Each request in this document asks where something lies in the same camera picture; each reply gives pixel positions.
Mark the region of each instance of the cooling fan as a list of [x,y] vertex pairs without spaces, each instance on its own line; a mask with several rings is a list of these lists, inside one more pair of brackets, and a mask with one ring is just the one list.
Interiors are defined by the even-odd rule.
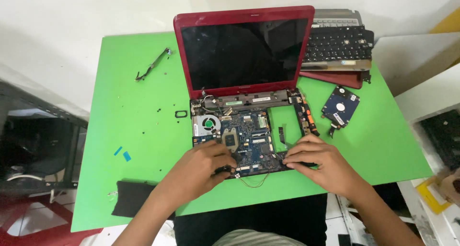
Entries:
[[193,117],[193,134],[195,137],[214,135],[220,131],[220,121],[214,115]]

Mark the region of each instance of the rubber ring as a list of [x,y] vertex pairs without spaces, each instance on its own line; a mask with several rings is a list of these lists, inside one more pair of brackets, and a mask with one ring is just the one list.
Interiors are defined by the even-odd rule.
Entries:
[[[184,112],[185,115],[183,115],[183,116],[178,116],[177,113],[181,113],[181,112]],[[187,117],[187,115],[188,115],[188,113],[187,113],[186,110],[178,110],[178,111],[176,111],[176,113],[174,114],[174,116],[176,117],[176,119],[185,118],[185,117]]]

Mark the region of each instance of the red laptop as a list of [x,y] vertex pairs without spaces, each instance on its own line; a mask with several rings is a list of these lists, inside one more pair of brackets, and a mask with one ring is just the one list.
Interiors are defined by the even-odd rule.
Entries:
[[319,135],[296,89],[314,14],[312,6],[295,6],[175,17],[193,145],[224,143],[238,163],[231,177],[288,169],[286,152],[274,151],[273,140],[285,143],[284,133],[270,125],[268,108],[293,105],[302,135]]

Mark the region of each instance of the blue tape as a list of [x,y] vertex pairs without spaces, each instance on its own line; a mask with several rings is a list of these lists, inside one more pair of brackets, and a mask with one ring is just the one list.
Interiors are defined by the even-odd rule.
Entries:
[[120,146],[120,148],[118,148],[118,150],[114,153],[114,155],[116,156],[122,149],[123,147]]
[[131,160],[131,156],[129,156],[128,151],[124,152],[124,153],[123,153],[123,156],[125,157],[125,160],[126,160],[126,161]]

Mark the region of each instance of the red screen bezel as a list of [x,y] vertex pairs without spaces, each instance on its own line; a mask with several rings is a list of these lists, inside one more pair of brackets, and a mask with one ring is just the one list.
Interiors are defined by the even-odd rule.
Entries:
[[[308,19],[307,30],[305,32],[304,40],[300,54],[305,53],[307,39],[310,34],[311,24],[315,9],[313,6],[291,6],[291,7],[276,7],[276,8],[261,8],[261,9],[245,9],[245,10],[232,10],[232,11],[217,11],[217,12],[204,12],[204,13],[189,13],[178,14],[175,16],[174,32],[176,33],[177,43],[179,46],[179,53],[184,68],[185,80],[187,82],[187,89],[191,99],[198,99],[201,95],[201,90],[193,90],[192,81],[190,78],[189,66],[187,57],[185,55],[184,41],[180,29],[182,27],[193,26],[207,26],[207,25],[220,25],[220,24],[234,24],[245,22],[260,22],[271,20],[295,20],[295,19]],[[244,86],[225,87],[217,89],[205,90],[208,94],[214,96],[230,96],[236,94],[267,92],[283,89],[294,89],[299,78],[300,67],[302,65],[303,56],[299,57],[297,69],[295,71],[294,79],[291,81],[282,81],[267,84],[250,84]]]

